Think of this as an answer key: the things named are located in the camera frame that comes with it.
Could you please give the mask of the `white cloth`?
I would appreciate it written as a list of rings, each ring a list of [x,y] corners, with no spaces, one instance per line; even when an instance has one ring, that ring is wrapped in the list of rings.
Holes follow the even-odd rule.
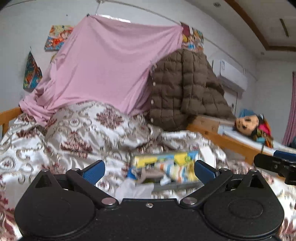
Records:
[[[123,199],[150,199],[153,190],[153,183],[136,184],[135,180],[126,179],[116,189],[114,197],[119,203],[121,203]]]

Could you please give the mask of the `grey tray with colourful bottom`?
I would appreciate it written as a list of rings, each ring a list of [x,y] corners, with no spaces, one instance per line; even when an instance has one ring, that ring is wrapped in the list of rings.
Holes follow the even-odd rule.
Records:
[[[198,151],[135,155],[127,176],[137,184],[152,183],[154,192],[200,188],[203,183],[194,172],[197,160]]]

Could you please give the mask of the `striped colourful towel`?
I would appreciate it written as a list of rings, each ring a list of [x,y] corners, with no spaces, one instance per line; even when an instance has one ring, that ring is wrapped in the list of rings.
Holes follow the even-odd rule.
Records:
[[[199,180],[194,172],[193,161],[183,166],[166,161],[162,163],[155,163],[154,168],[163,171],[169,178],[171,178],[171,180],[178,183],[189,183]]]

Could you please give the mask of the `beige burlap drawstring bag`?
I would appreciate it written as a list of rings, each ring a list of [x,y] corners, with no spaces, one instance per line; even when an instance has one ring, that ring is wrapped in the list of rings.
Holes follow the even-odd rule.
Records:
[[[165,173],[161,170],[158,169],[146,169],[146,168],[142,168],[141,171],[139,172],[136,184],[142,184],[144,183],[146,180],[150,180],[150,181],[159,181],[161,180],[161,178],[163,178],[163,176],[165,175]]]

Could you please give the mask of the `pink curtain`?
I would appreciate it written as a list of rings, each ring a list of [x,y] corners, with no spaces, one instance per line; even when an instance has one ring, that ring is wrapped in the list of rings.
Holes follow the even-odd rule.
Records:
[[[296,119],[296,78],[295,71],[292,73],[292,97],[290,103],[290,114],[288,117],[287,128],[285,130],[285,135],[283,137],[282,143],[287,146],[293,141],[295,137],[295,119]]]

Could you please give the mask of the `stuffed doll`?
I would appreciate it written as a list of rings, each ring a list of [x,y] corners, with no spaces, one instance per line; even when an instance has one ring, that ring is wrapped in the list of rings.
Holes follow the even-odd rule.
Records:
[[[263,114],[255,114],[252,110],[243,109],[234,122],[234,130],[255,142],[273,148],[271,127]]]

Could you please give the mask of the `floral satin bedspread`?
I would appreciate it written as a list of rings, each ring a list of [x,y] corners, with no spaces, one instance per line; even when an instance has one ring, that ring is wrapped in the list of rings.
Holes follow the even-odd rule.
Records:
[[[228,167],[236,174],[250,170],[245,162],[229,161],[200,133],[166,132],[146,123],[141,115],[130,118],[95,101],[60,109],[46,126],[26,113],[18,115],[1,139],[1,240],[21,236],[14,209],[41,169],[63,174],[102,160],[106,174],[97,187],[114,195],[136,154],[176,150],[198,151],[201,158],[213,159],[217,167]]]

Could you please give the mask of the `wooden box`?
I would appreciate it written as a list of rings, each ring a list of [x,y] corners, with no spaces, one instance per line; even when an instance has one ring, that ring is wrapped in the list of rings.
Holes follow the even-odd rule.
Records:
[[[233,129],[234,121],[214,118],[207,115],[198,115],[194,119],[193,124],[208,131],[222,135],[224,131]]]

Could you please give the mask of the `brown quilted jacket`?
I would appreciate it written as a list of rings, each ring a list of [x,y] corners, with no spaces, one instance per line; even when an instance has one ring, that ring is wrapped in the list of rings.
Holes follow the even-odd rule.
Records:
[[[164,131],[184,130],[198,115],[235,120],[203,52],[176,50],[153,66],[147,81],[151,93],[146,119]]]

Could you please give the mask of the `pink sheet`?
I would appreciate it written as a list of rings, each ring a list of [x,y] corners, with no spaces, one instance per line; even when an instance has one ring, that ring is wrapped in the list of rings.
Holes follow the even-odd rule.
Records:
[[[86,16],[20,108],[43,126],[60,108],[89,100],[128,115],[142,113],[149,109],[149,71],[180,49],[182,30]]]

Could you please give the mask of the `wooden bed frame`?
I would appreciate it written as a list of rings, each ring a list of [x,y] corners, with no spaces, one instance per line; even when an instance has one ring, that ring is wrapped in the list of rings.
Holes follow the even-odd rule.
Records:
[[[21,113],[22,110],[20,109],[20,107],[10,109],[1,113],[1,137],[3,137],[4,134],[8,131],[10,125],[9,122],[16,119]],[[229,149],[235,153],[240,154],[241,156],[244,156],[245,162],[250,165],[253,163],[254,157],[259,153],[271,156],[271,154],[268,154],[267,151],[263,151],[262,148],[255,149],[251,145],[244,144],[243,142],[235,140],[232,137],[218,134],[217,132],[215,132],[216,130],[218,130],[218,126],[214,124],[213,120],[210,120],[210,125],[208,125],[207,127],[204,124],[205,120],[202,120],[202,118],[198,116],[192,123],[187,126],[187,130],[191,132],[199,132],[202,134],[203,137],[207,138],[220,148]]]

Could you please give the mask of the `colourful wall picture lower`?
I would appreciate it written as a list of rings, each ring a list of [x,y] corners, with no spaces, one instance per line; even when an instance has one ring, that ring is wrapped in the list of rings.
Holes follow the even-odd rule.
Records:
[[[27,91],[32,91],[37,87],[41,81],[43,75],[41,68],[37,65],[36,60],[32,54],[29,52],[25,67],[25,74],[23,78],[23,89]]]

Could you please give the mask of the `colourful wall picture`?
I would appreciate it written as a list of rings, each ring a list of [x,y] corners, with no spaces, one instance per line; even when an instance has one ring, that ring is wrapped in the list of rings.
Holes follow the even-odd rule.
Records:
[[[181,22],[182,31],[182,48],[192,52],[204,51],[203,33],[193,27]]]
[[[73,29],[74,27],[71,25],[53,25],[45,42],[44,50],[58,51],[68,39]]]
[[[25,67],[25,74],[23,78],[23,89],[27,91],[32,91],[37,87],[41,81],[43,75],[41,68],[37,65],[36,60],[32,54],[29,52]]]

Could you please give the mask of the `colourful wall picture right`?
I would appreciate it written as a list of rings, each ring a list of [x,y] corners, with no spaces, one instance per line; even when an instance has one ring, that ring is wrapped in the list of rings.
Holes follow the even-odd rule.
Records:
[[[203,33],[193,27],[181,22],[182,31],[182,48],[192,52],[204,51]]]

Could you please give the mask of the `colourful wall picture upper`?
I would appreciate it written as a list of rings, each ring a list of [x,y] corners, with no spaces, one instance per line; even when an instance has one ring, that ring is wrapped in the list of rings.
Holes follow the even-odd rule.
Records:
[[[68,39],[73,29],[74,27],[71,25],[53,25],[45,42],[44,50],[58,51]]]

